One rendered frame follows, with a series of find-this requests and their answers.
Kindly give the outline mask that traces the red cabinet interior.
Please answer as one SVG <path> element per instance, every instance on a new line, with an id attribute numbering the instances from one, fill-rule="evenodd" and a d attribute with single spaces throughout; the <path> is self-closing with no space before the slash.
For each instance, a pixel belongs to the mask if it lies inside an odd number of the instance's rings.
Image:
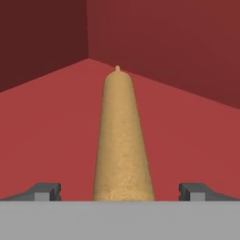
<path id="1" fill-rule="evenodd" d="M 92 196 L 102 85 L 133 79 L 156 197 L 240 198 L 240 0 L 0 0 L 0 197 Z"/>

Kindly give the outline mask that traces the tan wooden rolling pin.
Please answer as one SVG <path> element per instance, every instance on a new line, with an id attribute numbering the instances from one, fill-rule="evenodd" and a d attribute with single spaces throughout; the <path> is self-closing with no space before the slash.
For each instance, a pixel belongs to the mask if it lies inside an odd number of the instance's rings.
<path id="1" fill-rule="evenodd" d="M 93 199 L 155 199 L 133 82 L 120 67 L 103 85 Z"/>

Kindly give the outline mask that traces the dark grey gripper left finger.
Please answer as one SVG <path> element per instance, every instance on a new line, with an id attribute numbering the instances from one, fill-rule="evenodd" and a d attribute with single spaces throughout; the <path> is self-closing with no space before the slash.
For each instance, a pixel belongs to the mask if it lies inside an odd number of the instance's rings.
<path id="1" fill-rule="evenodd" d="M 25 192 L 4 198 L 4 201 L 24 201 L 24 202 L 60 201 L 61 200 L 60 192 L 61 192 L 60 183 L 37 183 L 31 186 Z"/>

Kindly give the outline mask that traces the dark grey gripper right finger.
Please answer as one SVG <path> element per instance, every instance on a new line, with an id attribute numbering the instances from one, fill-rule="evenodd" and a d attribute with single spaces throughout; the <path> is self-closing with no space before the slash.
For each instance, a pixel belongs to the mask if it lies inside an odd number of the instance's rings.
<path id="1" fill-rule="evenodd" d="M 180 183 L 179 192 L 180 201 L 236 201 L 236 198 L 215 192 L 213 189 L 203 183 Z"/>

